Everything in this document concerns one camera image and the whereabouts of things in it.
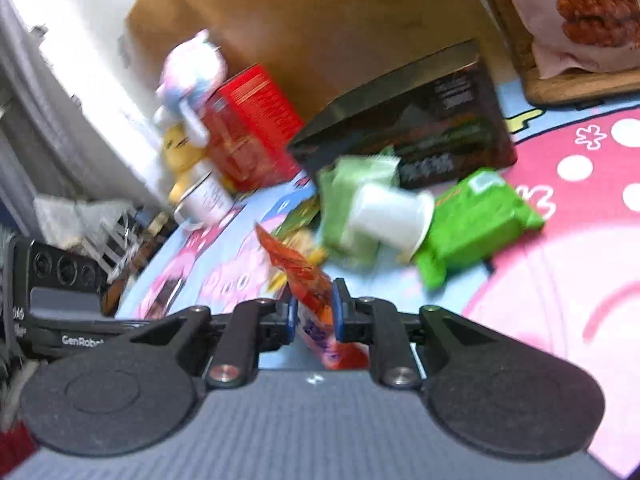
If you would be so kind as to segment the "brown seat cushion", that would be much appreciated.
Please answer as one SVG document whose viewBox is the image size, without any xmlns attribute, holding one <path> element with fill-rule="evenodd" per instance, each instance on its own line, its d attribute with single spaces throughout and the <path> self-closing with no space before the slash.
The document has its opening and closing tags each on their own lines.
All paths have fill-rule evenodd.
<svg viewBox="0 0 640 480">
<path fill-rule="evenodd" d="M 508 45 L 511 61 L 520 76 L 526 100 L 534 105 L 560 106 L 638 92 L 638 68 L 595 74 L 571 68 L 541 79 L 533 57 L 533 36 L 526 30 L 511 0 L 487 0 Z"/>
</svg>

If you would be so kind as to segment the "black sheep-print box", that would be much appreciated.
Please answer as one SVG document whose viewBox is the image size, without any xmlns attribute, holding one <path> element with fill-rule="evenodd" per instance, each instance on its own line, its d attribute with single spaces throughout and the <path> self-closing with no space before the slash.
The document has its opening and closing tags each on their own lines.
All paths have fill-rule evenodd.
<svg viewBox="0 0 640 480">
<path fill-rule="evenodd" d="M 329 102 L 288 142 L 308 177 L 342 156 L 399 159 L 402 188 L 462 179 L 518 159 L 475 40 L 443 48 Z"/>
</svg>

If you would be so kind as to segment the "light green snack packet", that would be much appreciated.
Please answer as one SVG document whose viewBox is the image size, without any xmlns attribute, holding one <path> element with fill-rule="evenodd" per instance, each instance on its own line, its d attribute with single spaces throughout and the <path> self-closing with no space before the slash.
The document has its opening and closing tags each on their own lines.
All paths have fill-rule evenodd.
<svg viewBox="0 0 640 480">
<path fill-rule="evenodd" d="M 318 173 L 321 244 L 339 266 L 357 270 L 375 265 L 380 243 L 348 226 L 357 192 L 367 183 L 397 186 L 400 158 L 391 146 L 381 153 L 339 157 Z"/>
</svg>

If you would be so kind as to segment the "orange red snack packet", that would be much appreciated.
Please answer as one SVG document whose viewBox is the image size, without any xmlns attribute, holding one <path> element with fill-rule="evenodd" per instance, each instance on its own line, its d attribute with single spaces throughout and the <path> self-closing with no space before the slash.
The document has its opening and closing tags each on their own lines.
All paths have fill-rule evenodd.
<svg viewBox="0 0 640 480">
<path fill-rule="evenodd" d="M 362 344 L 343 344 L 336 339 L 331 304 L 332 283 L 317 263 L 269 234 L 260 224 L 255 232 L 272 266 L 286 276 L 298 301 L 298 333 L 328 370 L 363 370 L 369 355 Z"/>
</svg>

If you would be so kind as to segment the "pink blue plush toy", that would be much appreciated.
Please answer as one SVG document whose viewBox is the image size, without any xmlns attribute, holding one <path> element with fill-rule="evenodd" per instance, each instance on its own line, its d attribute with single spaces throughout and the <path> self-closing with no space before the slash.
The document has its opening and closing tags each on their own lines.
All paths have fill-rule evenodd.
<svg viewBox="0 0 640 480">
<path fill-rule="evenodd" d="M 160 106 L 154 113 L 154 124 L 160 128 L 181 124 L 190 142 L 205 148 L 209 132 L 200 111 L 227 76 L 228 64 L 206 29 L 178 44 L 165 58 L 160 73 L 155 91 Z"/>
</svg>

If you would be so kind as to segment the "large pink snack bag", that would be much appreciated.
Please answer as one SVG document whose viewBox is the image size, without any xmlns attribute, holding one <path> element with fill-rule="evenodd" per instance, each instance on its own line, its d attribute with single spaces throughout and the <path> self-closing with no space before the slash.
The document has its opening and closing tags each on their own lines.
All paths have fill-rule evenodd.
<svg viewBox="0 0 640 480">
<path fill-rule="evenodd" d="M 541 78 L 639 66 L 639 0 L 511 0 Z"/>
</svg>

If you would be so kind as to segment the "red gift box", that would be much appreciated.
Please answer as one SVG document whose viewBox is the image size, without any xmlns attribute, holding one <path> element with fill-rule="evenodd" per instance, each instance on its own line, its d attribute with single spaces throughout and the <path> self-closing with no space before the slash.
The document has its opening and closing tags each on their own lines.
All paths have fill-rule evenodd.
<svg viewBox="0 0 640 480">
<path fill-rule="evenodd" d="M 232 192 L 270 188 L 299 173 L 288 142 L 302 130 L 303 119 L 262 66 L 226 81 L 203 112 L 206 153 Z"/>
</svg>

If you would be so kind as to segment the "yellow plush toy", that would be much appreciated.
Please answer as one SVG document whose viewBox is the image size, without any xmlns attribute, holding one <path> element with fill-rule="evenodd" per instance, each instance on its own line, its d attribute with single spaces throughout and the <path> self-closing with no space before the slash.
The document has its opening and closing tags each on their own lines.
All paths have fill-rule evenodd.
<svg viewBox="0 0 640 480">
<path fill-rule="evenodd" d="M 168 195 L 171 205 L 178 205 L 192 185 L 213 171 L 205 151 L 191 143 L 183 124 L 172 125 L 166 130 L 162 154 L 175 180 Z"/>
</svg>

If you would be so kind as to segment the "green gold foil packet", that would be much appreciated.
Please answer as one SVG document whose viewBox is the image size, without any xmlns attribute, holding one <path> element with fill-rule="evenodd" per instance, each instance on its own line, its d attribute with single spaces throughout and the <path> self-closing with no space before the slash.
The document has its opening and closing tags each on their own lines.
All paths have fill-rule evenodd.
<svg viewBox="0 0 640 480">
<path fill-rule="evenodd" d="M 320 219 L 320 197 L 311 196 L 300 202 L 284 221 L 271 232 L 285 246 L 297 250 L 309 262 L 319 264 L 326 261 L 326 251 L 314 241 L 314 226 Z"/>
</svg>

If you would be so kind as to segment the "bright green snack pack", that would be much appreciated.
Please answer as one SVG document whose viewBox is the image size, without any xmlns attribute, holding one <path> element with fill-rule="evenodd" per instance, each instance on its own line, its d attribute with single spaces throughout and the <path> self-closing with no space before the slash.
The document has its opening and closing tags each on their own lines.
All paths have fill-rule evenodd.
<svg viewBox="0 0 640 480">
<path fill-rule="evenodd" d="M 466 269 L 543 227 L 544 218 L 501 174 L 482 168 L 436 200 L 414 263 L 425 288 L 436 290 L 450 271 Z"/>
</svg>

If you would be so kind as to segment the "white enamel mug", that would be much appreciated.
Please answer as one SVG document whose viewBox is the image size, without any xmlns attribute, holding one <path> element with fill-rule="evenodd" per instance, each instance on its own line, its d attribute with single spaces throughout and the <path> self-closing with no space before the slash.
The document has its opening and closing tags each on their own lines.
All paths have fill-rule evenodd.
<svg viewBox="0 0 640 480">
<path fill-rule="evenodd" d="M 174 219 L 178 226 L 188 231 L 212 228 L 227 217 L 233 205 L 232 196 L 210 172 L 181 196 Z"/>
</svg>

